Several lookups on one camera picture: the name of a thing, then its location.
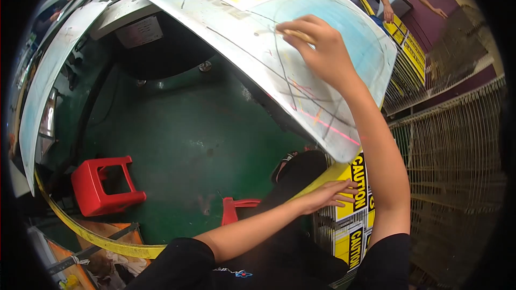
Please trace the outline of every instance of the dark pants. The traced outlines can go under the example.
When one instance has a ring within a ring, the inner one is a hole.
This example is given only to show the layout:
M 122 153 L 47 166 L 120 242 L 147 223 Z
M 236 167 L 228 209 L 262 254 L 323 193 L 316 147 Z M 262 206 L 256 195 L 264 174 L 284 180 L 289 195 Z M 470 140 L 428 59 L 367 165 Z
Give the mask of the dark pants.
M 256 207 L 259 214 L 279 206 L 307 187 L 327 168 L 320 151 L 306 151 L 291 159 L 280 171 L 274 189 Z M 252 250 L 226 262 L 236 269 L 242 267 L 267 271 L 281 266 L 330 284 L 346 274 L 348 265 L 315 244 L 303 232 L 301 217 L 272 235 Z

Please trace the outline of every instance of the red stool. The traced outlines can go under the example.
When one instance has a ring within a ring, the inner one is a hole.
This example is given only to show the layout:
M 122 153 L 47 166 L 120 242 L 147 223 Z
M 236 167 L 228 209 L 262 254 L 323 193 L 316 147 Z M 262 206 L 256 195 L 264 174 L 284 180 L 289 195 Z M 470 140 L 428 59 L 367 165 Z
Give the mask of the red stool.
M 84 216 L 123 212 L 127 206 L 145 201 L 147 198 L 145 192 L 137 191 L 129 177 L 127 164 L 130 163 L 132 163 L 130 156 L 89 159 L 73 172 L 73 190 Z M 102 181 L 106 180 L 104 168 L 108 166 L 122 166 L 127 184 L 131 189 L 129 193 L 107 195 L 104 192 Z
M 259 203 L 260 199 L 233 200 L 233 197 L 225 197 L 223 199 L 223 221 L 220 225 L 228 225 L 238 221 L 236 216 L 237 207 L 256 207 Z

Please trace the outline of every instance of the green floor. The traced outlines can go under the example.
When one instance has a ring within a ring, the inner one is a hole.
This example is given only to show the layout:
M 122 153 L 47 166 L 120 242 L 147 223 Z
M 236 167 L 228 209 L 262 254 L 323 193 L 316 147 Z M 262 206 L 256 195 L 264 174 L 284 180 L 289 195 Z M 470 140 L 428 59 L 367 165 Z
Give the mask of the green floor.
M 59 142 L 46 158 L 55 167 L 69 152 L 76 123 L 99 69 L 109 56 L 95 42 L 84 49 L 83 71 L 56 110 Z M 285 153 L 305 140 L 282 132 L 245 87 L 214 57 L 212 70 L 197 68 L 138 88 L 118 69 L 109 75 L 89 121 L 82 159 L 130 155 L 130 169 L 147 200 L 104 222 L 139 222 L 144 242 L 162 244 L 220 225 L 222 198 L 262 198 L 269 175 Z M 210 200 L 210 210 L 201 205 Z

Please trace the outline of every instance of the wire rack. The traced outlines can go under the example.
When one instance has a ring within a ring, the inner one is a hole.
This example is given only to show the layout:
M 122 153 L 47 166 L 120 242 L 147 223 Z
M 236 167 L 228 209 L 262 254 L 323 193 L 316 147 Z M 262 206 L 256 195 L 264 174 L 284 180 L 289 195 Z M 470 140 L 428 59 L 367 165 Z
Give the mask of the wire rack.
M 462 5 L 450 14 L 440 39 L 426 55 L 425 84 L 417 83 L 395 65 L 384 109 L 387 115 L 414 106 L 477 74 L 493 62 L 495 46 L 481 12 Z
M 481 257 L 501 207 L 499 114 L 505 79 L 390 124 L 411 189 L 416 279 L 457 287 Z

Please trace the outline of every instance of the stack of caution signs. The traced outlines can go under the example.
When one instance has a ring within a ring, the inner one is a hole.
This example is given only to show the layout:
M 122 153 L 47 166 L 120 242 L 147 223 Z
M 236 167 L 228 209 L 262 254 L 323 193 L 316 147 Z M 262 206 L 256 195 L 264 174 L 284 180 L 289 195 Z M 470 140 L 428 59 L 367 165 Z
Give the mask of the stack of caution signs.
M 408 100 L 424 89 L 426 58 L 421 46 L 396 15 L 393 23 L 385 23 L 384 26 L 398 47 L 384 101 L 384 107 L 390 114 L 390 110 L 396 109 L 397 102 Z
M 352 278 L 365 256 L 375 221 L 375 201 L 368 184 L 363 153 L 351 162 L 341 179 L 351 179 L 358 184 L 357 195 L 345 194 L 354 197 L 355 203 L 346 203 L 343 208 L 321 209 L 317 216 L 317 231 L 323 247 L 331 249 L 333 255 L 348 264 L 346 278 Z

